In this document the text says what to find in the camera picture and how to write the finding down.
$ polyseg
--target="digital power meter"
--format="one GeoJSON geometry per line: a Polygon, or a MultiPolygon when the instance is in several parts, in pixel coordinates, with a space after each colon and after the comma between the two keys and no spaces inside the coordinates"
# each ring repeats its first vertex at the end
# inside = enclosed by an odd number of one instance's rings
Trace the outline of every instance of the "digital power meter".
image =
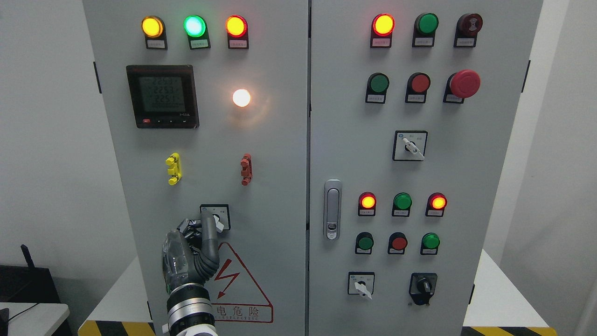
{"type": "Polygon", "coordinates": [[[129,65],[127,76],[138,128],[199,126],[192,65],[129,65]]]}

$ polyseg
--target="green push button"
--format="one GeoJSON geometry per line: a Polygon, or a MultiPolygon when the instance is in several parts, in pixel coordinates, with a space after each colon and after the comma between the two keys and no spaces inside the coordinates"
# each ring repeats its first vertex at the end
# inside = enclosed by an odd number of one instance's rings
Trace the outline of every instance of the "green push button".
{"type": "Polygon", "coordinates": [[[390,80],[384,74],[373,74],[369,79],[369,87],[377,93],[386,91],[389,86],[390,80]]]}
{"type": "Polygon", "coordinates": [[[439,26],[438,16],[434,13],[421,14],[417,18],[416,27],[423,35],[432,34],[439,26]]]}
{"type": "Polygon", "coordinates": [[[373,239],[369,237],[363,237],[359,239],[359,248],[362,250],[369,250],[373,247],[373,239]]]}
{"type": "Polygon", "coordinates": [[[435,250],[439,246],[439,237],[435,233],[427,233],[423,236],[423,247],[430,250],[435,250]]]}
{"type": "Polygon", "coordinates": [[[408,209],[412,203],[413,203],[413,200],[410,198],[410,195],[407,193],[400,193],[400,194],[396,195],[396,197],[394,197],[394,205],[396,206],[396,208],[398,208],[400,210],[408,209]]]}

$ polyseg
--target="lcd display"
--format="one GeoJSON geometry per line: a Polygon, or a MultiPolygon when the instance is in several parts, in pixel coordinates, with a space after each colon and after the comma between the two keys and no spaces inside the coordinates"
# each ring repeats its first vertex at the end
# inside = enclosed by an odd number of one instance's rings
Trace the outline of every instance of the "lcd display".
{"type": "Polygon", "coordinates": [[[146,112],[185,112],[180,77],[139,77],[146,112]]]}

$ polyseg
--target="lightning bolt symbol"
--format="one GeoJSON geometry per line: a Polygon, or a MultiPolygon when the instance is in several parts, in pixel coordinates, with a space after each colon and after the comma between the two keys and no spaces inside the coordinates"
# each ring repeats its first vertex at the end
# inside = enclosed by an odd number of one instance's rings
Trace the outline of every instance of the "lightning bolt symbol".
{"type": "Polygon", "coordinates": [[[226,290],[228,289],[228,287],[230,287],[230,285],[234,282],[234,280],[236,280],[236,277],[238,277],[238,275],[240,274],[240,273],[233,273],[233,274],[228,274],[227,276],[221,276],[222,273],[224,273],[224,271],[228,268],[228,266],[230,266],[231,262],[232,262],[232,260],[226,259],[226,262],[224,262],[224,266],[222,266],[222,268],[218,272],[218,275],[216,275],[216,278],[214,279],[214,281],[218,281],[221,279],[225,279],[227,277],[232,278],[230,280],[230,282],[228,283],[228,285],[224,288],[224,290],[222,290],[221,292],[218,293],[218,299],[223,297],[224,295],[226,295],[226,293],[225,293],[226,290]]]}

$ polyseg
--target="white table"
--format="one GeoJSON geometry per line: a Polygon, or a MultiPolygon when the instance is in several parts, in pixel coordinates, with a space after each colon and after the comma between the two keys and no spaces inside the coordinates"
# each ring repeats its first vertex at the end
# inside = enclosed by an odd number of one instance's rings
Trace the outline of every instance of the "white table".
{"type": "MultiPolygon", "coordinates": [[[[131,262],[87,319],[151,321],[138,258],[131,262]]],[[[485,251],[479,260],[475,293],[464,325],[548,326],[485,251]]]]}
{"type": "MultiPolygon", "coordinates": [[[[8,308],[9,317],[13,317],[34,304],[0,302],[0,309],[8,308]]],[[[10,321],[8,336],[51,336],[69,314],[69,306],[65,304],[40,303],[10,321]]]]}

